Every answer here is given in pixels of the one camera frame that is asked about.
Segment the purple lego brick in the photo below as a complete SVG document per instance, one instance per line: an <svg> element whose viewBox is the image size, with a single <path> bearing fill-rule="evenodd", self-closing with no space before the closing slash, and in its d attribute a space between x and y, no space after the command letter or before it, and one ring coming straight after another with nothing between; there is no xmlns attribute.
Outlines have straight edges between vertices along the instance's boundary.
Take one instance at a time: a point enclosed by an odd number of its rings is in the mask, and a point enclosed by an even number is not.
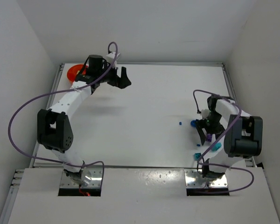
<svg viewBox="0 0 280 224"><path fill-rule="evenodd" d="M208 134L206 135L206 141L207 141L207 142L212 142L212 134L209 134L209 133L208 133Z"/></svg>

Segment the aluminium table frame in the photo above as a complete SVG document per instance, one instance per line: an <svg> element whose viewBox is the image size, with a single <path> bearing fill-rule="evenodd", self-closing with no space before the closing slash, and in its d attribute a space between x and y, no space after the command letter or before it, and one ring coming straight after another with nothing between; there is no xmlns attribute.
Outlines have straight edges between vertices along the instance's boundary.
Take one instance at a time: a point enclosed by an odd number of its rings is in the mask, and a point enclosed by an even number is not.
<svg viewBox="0 0 280 224"><path fill-rule="evenodd" d="M188 196L184 169L199 139L190 121L206 107L202 89L232 96L221 63L123 63L132 85L100 86L71 123L86 162L102 160L101 196L59 196L61 168L36 162L22 172L6 213L8 224L260 224L263 173L230 171L229 196Z"/></svg>

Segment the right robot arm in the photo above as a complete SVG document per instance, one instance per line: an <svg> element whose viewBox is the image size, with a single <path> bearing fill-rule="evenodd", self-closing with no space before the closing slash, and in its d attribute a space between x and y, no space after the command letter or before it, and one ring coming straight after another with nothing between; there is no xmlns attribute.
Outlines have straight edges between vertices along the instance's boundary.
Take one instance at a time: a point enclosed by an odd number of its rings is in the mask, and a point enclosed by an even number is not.
<svg viewBox="0 0 280 224"><path fill-rule="evenodd" d="M207 98L208 108L201 110L202 118L196 121L196 130L201 143L208 135L215 137L211 149L223 139L222 149L211 158L205 153L197 160L202 168L202 177L221 178L235 163L258 156L262 150L263 119L252 116L239 108L230 97L212 94Z"/></svg>

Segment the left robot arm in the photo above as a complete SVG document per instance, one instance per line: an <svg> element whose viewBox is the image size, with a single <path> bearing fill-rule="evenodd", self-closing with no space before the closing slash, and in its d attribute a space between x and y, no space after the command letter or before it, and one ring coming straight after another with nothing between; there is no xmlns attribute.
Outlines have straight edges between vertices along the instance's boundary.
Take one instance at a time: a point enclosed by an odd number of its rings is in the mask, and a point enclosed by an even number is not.
<svg viewBox="0 0 280 224"><path fill-rule="evenodd" d="M85 185L85 162L71 145L74 135L70 120L79 106L101 83L124 89L132 83L126 68L118 75L117 55L109 52L106 57L90 55L81 69L76 72L70 91L49 109L41 109L37 114L37 141L50 150L63 163L65 174L76 184Z"/></svg>

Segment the metal base plate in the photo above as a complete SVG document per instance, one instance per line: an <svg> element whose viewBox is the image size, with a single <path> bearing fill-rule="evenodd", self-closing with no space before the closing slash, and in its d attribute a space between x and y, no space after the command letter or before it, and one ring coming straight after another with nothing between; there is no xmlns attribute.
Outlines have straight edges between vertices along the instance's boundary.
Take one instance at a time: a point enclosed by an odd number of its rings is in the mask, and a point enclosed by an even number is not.
<svg viewBox="0 0 280 224"><path fill-rule="evenodd" d="M223 174L219 178L210 179L203 178L202 174L196 169L184 169L185 175L185 183L188 189L206 189L206 188L227 188L227 178L226 175Z"/></svg>
<svg viewBox="0 0 280 224"><path fill-rule="evenodd" d="M60 188L100 188L102 181L102 170L96 168L84 168L78 173L64 170L61 176Z"/></svg>

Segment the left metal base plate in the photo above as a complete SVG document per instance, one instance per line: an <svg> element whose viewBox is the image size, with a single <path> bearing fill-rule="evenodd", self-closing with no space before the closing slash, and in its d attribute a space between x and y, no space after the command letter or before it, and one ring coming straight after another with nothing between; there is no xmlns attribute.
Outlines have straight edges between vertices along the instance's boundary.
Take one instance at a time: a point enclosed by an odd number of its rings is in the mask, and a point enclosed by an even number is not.
<svg viewBox="0 0 280 224"><path fill-rule="evenodd" d="M78 173L64 170L61 176L60 188L100 188L102 181L102 170L96 168L84 168Z"/></svg>

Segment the orange divided container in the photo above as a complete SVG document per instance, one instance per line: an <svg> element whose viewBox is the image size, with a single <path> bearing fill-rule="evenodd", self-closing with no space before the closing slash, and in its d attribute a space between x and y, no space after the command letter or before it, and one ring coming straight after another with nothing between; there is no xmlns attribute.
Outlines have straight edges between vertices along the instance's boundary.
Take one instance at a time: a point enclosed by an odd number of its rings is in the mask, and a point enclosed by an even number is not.
<svg viewBox="0 0 280 224"><path fill-rule="evenodd" d="M76 76L80 72L82 67L82 64L77 64L69 68L69 70L67 71L67 79L70 83L73 83L75 81Z"/></svg>

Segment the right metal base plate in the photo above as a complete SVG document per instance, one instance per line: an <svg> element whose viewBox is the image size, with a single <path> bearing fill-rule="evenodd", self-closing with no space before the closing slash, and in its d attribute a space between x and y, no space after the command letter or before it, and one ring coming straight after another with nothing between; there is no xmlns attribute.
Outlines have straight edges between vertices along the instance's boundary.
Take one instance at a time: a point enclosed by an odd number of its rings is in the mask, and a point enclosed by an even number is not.
<svg viewBox="0 0 280 224"><path fill-rule="evenodd" d="M227 178L226 175L223 174L219 178L210 179L203 178L202 174L196 169L184 169L185 175L185 183L188 189L206 189L206 188L227 188Z"/></svg>

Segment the teal lego brick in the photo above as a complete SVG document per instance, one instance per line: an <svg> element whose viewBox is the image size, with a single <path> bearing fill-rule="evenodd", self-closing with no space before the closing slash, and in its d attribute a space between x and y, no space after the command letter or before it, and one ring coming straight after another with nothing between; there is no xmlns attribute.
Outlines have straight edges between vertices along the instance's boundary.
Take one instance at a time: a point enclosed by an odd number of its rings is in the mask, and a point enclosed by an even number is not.
<svg viewBox="0 0 280 224"><path fill-rule="evenodd" d="M202 155L201 153L194 153L194 155L193 155L194 160L198 161L199 158L201 157L201 155Z"/></svg>
<svg viewBox="0 0 280 224"><path fill-rule="evenodd" d="M222 147L222 144L220 142L216 143L214 147L211 149L212 152L216 152Z"/></svg>

